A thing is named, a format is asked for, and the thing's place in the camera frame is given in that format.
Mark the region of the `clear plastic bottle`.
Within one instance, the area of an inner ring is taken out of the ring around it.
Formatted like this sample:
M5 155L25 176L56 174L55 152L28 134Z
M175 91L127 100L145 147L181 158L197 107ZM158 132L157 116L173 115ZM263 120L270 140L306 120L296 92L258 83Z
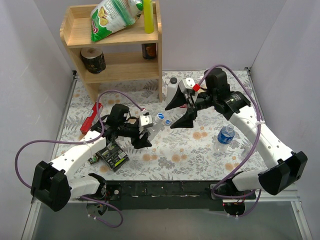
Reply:
M151 142L155 137L156 135L160 132L162 126L163 126L163 121L160 121L159 119L157 119L157 116L154 117L153 119L153 126L152 127L149 127L147 130L148 130L148 140Z

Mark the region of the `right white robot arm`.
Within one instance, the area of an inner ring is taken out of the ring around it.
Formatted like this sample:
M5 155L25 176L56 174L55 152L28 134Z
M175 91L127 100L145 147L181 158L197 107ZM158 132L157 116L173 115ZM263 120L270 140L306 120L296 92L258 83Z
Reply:
M215 65L204 72L201 82L206 88L200 91L201 82L191 78L180 80L175 95L165 108L171 110L186 105L186 113L171 125L175 128L193 128L198 111L214 107L251 142L253 151L262 157L267 170L239 171L235 168L211 190L218 198L244 198L256 190L277 195L296 182L308 161L304 152L294 152L286 146L262 121L260 110L248 92L233 91L228 84L225 65Z

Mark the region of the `blue label water bottle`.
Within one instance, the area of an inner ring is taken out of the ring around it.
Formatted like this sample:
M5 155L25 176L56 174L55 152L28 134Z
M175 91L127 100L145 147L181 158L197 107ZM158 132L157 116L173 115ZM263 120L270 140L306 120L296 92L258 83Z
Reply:
M228 124L224 126L217 135L215 149L219 152L224 152L235 136L234 126Z

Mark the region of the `blue white bottle cap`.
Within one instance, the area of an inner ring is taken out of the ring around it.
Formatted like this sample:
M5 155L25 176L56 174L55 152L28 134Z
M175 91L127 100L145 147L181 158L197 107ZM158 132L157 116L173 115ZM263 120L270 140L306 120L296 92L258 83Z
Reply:
M167 119L167 120L165 121L165 124L169 126L169 125L171 125L171 121Z
M157 119L159 119L160 121L164 120L164 118L165 118L162 113L158 113L158 114L156 115L156 117L157 117Z

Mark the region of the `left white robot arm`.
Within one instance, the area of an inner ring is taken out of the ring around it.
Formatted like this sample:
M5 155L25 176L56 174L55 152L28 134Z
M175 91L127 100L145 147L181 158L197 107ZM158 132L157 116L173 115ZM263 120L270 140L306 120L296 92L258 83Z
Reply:
M134 123L129 122L131 118L127 106L115 104L110 114L98 118L79 144L50 162L38 163L33 174L31 195L55 212L70 199L83 196L104 199L107 182L102 176L90 173L75 179L74 175L86 161L117 137L130 138L135 149L150 147L147 129L153 126L152 116L143 109Z

